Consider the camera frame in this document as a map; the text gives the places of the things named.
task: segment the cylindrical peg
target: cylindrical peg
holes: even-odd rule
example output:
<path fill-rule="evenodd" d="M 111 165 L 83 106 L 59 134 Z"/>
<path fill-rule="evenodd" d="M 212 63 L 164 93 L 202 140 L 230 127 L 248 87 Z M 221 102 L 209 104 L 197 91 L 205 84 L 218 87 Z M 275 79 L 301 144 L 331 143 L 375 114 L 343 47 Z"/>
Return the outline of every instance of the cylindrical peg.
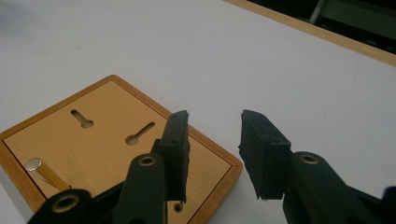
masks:
<path fill-rule="evenodd" d="M 25 170 L 30 174 L 44 180 L 60 191 L 71 189 L 71 187 L 67 185 L 58 175 L 56 175 L 40 158 L 29 160 L 25 165 Z"/>

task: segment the white tabletop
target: white tabletop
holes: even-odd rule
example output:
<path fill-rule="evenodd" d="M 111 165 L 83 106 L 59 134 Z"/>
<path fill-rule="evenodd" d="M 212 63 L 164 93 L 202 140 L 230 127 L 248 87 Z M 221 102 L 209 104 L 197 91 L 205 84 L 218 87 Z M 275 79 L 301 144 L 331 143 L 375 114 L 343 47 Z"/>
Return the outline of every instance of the white tabletop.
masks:
<path fill-rule="evenodd" d="M 396 186 L 396 68 L 220 0 L 0 0 L 0 132 L 117 74 L 237 158 L 243 109 L 381 197 Z M 0 169 L 0 218 L 32 212 Z M 211 223 L 286 223 L 244 170 Z"/>

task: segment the keyhole slot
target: keyhole slot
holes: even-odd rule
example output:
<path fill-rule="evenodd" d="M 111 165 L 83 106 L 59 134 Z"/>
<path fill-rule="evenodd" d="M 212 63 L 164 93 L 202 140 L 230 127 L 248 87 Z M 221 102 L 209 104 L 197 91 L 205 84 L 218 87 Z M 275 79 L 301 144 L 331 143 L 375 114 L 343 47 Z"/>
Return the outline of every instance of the keyhole slot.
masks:
<path fill-rule="evenodd" d="M 139 141 L 139 137 L 141 137 L 144 133 L 146 133 L 148 130 L 150 130 L 152 127 L 155 126 L 155 122 L 152 121 L 149 124 L 147 124 L 145 127 L 143 127 L 139 132 L 135 134 L 131 134 L 128 137 L 125 138 L 125 143 L 128 146 L 134 146 L 137 144 Z"/>
<path fill-rule="evenodd" d="M 80 114 L 76 109 L 70 111 L 70 113 L 81 122 L 81 128 L 87 129 L 93 126 L 93 121 L 90 119 L 86 119 L 82 114 Z"/>

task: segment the bolt hole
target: bolt hole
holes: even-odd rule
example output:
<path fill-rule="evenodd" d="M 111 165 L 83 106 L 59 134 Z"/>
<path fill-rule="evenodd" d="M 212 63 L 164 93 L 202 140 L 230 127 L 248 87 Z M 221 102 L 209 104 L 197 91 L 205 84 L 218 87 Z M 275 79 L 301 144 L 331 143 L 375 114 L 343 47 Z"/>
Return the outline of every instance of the bolt hole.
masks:
<path fill-rule="evenodd" d="M 316 157 L 313 157 L 311 155 L 303 155 L 300 157 L 300 160 L 308 163 L 308 164 L 318 164 L 319 160 Z"/>
<path fill-rule="evenodd" d="M 155 161 L 154 157 L 145 157 L 145 158 L 140 159 L 139 164 L 141 166 L 150 166 L 150 165 L 154 164 L 155 162 L 156 161 Z"/>
<path fill-rule="evenodd" d="M 76 109 L 72 109 L 70 113 L 81 122 L 81 128 L 88 129 L 93 126 L 93 121 L 86 119 L 82 114 L 80 114 Z"/>
<path fill-rule="evenodd" d="M 139 142 L 139 137 L 141 137 L 144 133 L 146 133 L 148 130 L 150 130 L 154 126 L 155 126 L 155 122 L 154 121 L 150 122 L 145 127 L 143 127 L 139 132 L 137 132 L 135 134 L 131 134 L 128 137 L 126 137 L 125 143 L 128 146 L 136 145 Z"/>
<path fill-rule="evenodd" d="M 181 213 L 181 211 L 183 211 L 183 204 L 182 203 L 175 203 L 174 210 L 177 213 Z"/>
<path fill-rule="evenodd" d="M 59 198 L 51 207 L 54 213 L 67 212 L 74 208 L 79 202 L 79 197 L 76 194 L 67 194 Z"/>

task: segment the wooden tray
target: wooden tray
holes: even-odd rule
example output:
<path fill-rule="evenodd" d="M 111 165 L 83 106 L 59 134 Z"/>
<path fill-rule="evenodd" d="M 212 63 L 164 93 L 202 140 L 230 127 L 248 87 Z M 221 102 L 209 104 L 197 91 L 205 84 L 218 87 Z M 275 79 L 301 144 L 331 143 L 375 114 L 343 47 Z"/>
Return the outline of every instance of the wooden tray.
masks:
<path fill-rule="evenodd" d="M 93 121 L 82 128 L 72 114 Z M 41 158 L 67 184 L 86 189 L 92 197 L 125 179 L 131 160 L 148 153 L 161 138 L 171 112 L 117 76 L 106 77 L 60 103 L 0 134 L 0 163 L 36 211 L 57 189 L 24 171 Z M 155 126 L 134 146 L 127 136 L 150 122 Z M 207 222 L 240 175 L 242 163 L 189 126 L 190 169 L 183 211 L 169 202 L 169 223 Z"/>

